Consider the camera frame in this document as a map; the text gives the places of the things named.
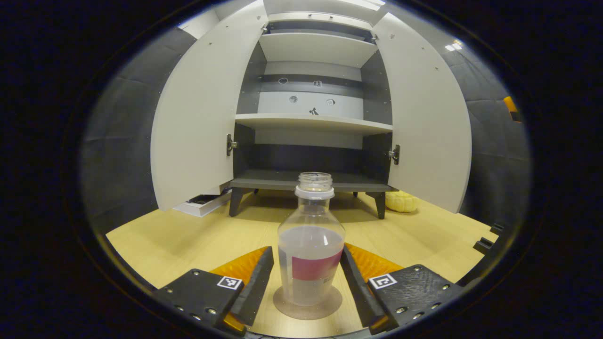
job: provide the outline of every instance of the sticker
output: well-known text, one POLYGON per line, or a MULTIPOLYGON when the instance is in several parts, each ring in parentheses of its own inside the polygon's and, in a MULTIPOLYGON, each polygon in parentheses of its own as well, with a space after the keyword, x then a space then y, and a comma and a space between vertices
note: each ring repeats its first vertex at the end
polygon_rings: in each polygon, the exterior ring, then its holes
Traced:
POLYGON ((220 279, 220 282, 218 282, 218 286, 236 290, 242 281, 243 280, 241 279, 224 276, 222 279, 220 279))
POLYGON ((392 286, 395 283, 397 283, 397 281, 392 276, 390 276, 389 273, 384 274, 382 276, 369 278, 368 280, 370 280, 371 284, 373 284, 373 286, 375 287, 375 290, 378 290, 380 288, 387 287, 387 286, 392 286))
POLYGON ((300 280, 319 280, 330 278, 337 269, 339 259, 341 258, 341 249, 338 253, 323 259, 302 259, 298 257, 291 258, 293 279, 300 280))

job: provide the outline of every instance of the door hinge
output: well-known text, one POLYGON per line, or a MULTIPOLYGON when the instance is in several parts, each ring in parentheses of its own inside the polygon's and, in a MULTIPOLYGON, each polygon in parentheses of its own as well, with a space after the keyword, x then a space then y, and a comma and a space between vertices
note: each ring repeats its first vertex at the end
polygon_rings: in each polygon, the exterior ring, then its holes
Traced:
POLYGON ((400 163, 400 145, 396 145, 393 151, 388 151, 385 155, 394 158, 394 165, 400 163))
POLYGON ((239 144, 236 141, 232 141, 232 138, 230 137, 230 134, 226 135, 226 155, 230 156, 230 152, 234 149, 239 147, 239 144))

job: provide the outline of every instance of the circular coaster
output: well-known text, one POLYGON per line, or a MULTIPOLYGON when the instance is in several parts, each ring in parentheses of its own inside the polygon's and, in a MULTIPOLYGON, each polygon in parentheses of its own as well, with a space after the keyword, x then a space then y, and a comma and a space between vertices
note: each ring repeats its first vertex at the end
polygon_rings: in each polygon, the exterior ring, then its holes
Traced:
POLYGON ((314 320, 331 315, 339 309, 342 301, 343 298, 341 297, 341 293, 333 286, 331 286, 325 300, 314 306, 297 306, 286 302, 283 297, 282 287, 279 287, 279 289, 276 290, 273 297, 276 309, 284 315, 300 320, 314 320))

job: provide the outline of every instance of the cabinet leg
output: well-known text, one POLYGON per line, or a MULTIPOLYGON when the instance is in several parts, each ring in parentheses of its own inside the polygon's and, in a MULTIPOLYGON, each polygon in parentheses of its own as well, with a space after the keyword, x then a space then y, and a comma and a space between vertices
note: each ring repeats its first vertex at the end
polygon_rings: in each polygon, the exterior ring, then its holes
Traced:
POLYGON ((239 204, 241 203, 241 198, 243 197, 243 189, 239 187, 233 187, 232 192, 230 193, 230 210, 229 215, 234 217, 239 214, 239 204))
POLYGON ((367 192, 367 195, 375 199, 379 219, 385 219, 385 192, 367 192))

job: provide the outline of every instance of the pink label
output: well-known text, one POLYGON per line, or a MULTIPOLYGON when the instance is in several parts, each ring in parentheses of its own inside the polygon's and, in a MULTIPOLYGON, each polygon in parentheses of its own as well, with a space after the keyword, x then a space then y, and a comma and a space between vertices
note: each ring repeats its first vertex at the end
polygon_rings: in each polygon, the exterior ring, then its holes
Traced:
POLYGON ((317 280, 328 277, 337 267, 341 258, 341 249, 336 255, 324 259, 301 259, 292 257, 293 278, 317 280))

